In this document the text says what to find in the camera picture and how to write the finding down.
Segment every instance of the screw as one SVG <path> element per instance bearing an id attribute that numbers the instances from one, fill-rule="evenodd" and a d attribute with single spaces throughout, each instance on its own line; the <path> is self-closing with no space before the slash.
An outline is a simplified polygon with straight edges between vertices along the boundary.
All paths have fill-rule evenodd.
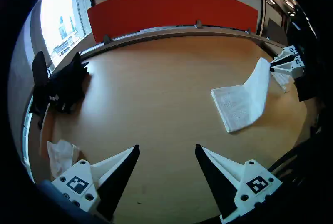
<path id="1" fill-rule="evenodd" d="M 94 199 L 94 197 L 91 195 L 91 194 L 86 194 L 85 195 L 85 198 L 88 200 L 88 201 L 92 201 Z"/>
<path id="2" fill-rule="evenodd" d="M 79 207 L 80 206 L 80 203 L 78 202 L 78 201 L 72 201 L 73 202 L 73 204 L 75 205 L 75 206 L 77 206 L 77 207 Z"/>
<path id="3" fill-rule="evenodd" d="M 248 196 L 247 194 L 243 194 L 243 195 L 241 196 L 241 200 L 242 200 L 242 201 L 247 201 L 248 198 L 249 198 L 249 196 Z"/>

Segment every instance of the table surface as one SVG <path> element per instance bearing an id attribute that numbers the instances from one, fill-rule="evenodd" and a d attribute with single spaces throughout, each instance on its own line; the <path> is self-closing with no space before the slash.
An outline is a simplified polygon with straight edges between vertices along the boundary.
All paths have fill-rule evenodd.
<path id="1" fill-rule="evenodd" d="M 301 134 L 306 107 L 296 88 L 272 78 L 264 114 L 228 134 L 211 89 L 243 84 L 258 59 L 250 40 L 193 36 L 142 42 L 89 60 L 86 97 L 57 114 L 53 142 L 77 145 L 91 164 L 140 145 L 140 157 L 114 213 L 115 223 L 195 223 L 219 214 L 194 155 L 195 144 L 265 167 Z"/>

